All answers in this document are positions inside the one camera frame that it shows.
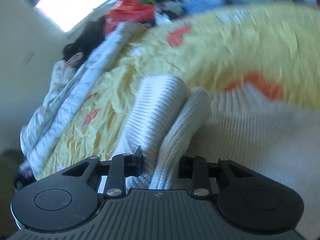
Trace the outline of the white knit sweater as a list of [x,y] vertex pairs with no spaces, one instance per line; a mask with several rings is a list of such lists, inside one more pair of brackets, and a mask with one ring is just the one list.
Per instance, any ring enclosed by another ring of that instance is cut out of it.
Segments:
[[268,99],[247,83],[212,95],[194,89],[169,124],[164,113],[173,114],[174,104],[155,98],[151,86],[158,83],[158,77],[143,80],[114,151],[143,149],[143,174],[127,178],[127,189],[181,187],[177,169],[184,155],[230,159],[298,192],[305,209],[297,230],[319,237],[318,110]]

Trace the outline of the black and white crumpled clothes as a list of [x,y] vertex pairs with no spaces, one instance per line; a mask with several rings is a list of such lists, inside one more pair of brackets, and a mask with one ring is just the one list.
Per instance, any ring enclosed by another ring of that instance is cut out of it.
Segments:
[[185,15],[185,9],[179,1],[164,1],[156,4],[155,24],[170,24]]

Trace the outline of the white printed quilt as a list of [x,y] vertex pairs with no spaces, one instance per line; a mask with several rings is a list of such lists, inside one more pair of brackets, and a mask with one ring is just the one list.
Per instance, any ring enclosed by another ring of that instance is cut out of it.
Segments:
[[20,131],[20,146],[25,156],[19,167],[21,173],[37,175],[42,171],[63,130],[82,107],[97,79],[111,69],[121,50],[139,30],[145,30],[145,26],[121,22],[78,70],[72,70],[66,61],[54,64],[42,105]]

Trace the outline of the yellow cartoon bed sheet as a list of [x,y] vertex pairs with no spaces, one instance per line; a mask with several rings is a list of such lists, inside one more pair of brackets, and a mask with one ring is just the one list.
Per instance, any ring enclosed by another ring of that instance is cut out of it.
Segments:
[[110,157],[146,75],[173,74],[189,88],[266,81],[273,95],[319,107],[319,7],[273,2],[232,6],[139,30],[95,82],[37,179],[90,155]]

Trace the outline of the black garment by window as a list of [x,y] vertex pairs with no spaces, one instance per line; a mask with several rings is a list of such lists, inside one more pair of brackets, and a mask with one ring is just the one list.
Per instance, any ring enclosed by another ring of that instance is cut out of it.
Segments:
[[105,23],[103,16],[96,21],[88,22],[79,37],[63,48],[63,60],[67,62],[75,54],[82,53],[83,56],[76,65],[76,68],[79,68],[88,59],[91,52],[105,40]]

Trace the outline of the window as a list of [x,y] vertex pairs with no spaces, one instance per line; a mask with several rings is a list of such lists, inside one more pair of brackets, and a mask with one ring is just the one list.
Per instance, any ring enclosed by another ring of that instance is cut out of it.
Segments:
[[40,0],[35,10],[53,22],[62,32],[71,31],[78,23],[108,0]]

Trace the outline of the red plastic bag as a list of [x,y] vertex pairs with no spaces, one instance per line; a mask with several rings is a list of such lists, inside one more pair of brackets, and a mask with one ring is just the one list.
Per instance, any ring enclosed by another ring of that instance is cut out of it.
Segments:
[[121,22],[146,23],[155,19],[156,6],[141,4],[139,0],[121,0],[104,16],[104,36],[114,31]]

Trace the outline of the light blue knit garment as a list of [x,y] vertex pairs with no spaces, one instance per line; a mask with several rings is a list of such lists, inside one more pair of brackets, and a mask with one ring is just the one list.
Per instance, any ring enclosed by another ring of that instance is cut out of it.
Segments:
[[222,7],[225,4],[226,0],[185,0],[182,2],[182,8],[187,15],[193,15]]

